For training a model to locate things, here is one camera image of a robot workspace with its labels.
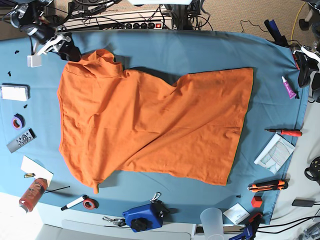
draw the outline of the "red tape roll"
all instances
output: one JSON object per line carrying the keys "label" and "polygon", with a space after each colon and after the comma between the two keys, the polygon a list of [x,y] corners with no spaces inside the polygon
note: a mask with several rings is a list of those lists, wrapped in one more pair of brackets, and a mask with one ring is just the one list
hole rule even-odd
{"label": "red tape roll", "polygon": [[96,204],[95,204],[94,200],[91,199],[91,198],[87,198],[86,200],[84,200],[83,201],[83,206],[86,209],[89,209],[89,210],[92,210],[92,209],[96,208]]}

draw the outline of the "yellow cable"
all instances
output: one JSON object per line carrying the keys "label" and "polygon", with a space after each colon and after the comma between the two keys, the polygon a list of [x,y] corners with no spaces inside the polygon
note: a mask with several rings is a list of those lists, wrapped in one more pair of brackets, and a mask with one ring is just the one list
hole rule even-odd
{"label": "yellow cable", "polygon": [[307,3],[307,2],[304,2],[304,4],[302,4],[302,6],[300,7],[300,9],[299,9],[299,11],[298,11],[298,13],[297,13],[297,15],[296,15],[296,17],[295,17],[294,24],[293,24],[293,28],[292,28],[292,32],[291,32],[291,39],[290,39],[291,41],[292,41],[292,39],[293,39],[293,37],[294,37],[295,26],[296,26],[296,23],[297,23],[299,14],[300,14],[302,8],[304,7],[304,5],[305,5],[306,3]]}

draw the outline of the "white marker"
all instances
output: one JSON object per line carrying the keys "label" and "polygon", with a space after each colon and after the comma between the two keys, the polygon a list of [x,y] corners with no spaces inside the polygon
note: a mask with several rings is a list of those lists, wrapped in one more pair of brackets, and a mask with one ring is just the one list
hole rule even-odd
{"label": "white marker", "polygon": [[83,202],[84,200],[86,200],[87,198],[88,198],[87,195],[83,195],[83,196],[77,198],[76,200],[68,203],[67,205],[63,206],[63,207],[61,208],[61,211],[66,210],[66,209],[69,209],[69,208],[72,208],[73,206],[75,206],[75,205],[77,205],[77,204],[79,204],[79,203],[82,203],[82,202]]}

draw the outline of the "red screwdriver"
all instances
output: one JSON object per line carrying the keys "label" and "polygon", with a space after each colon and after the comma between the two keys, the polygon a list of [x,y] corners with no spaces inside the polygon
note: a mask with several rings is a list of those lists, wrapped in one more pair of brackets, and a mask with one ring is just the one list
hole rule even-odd
{"label": "red screwdriver", "polygon": [[280,135],[288,135],[293,137],[301,137],[302,132],[300,130],[288,130],[288,129],[265,129],[265,131],[277,133]]}

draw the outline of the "orange t-shirt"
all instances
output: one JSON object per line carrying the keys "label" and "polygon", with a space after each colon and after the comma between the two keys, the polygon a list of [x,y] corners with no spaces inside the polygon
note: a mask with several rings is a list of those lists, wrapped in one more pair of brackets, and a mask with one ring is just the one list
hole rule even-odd
{"label": "orange t-shirt", "polygon": [[97,50],[64,68],[59,150],[95,193],[115,170],[225,185],[252,85],[252,68],[187,74],[169,85],[123,71],[110,52]]}

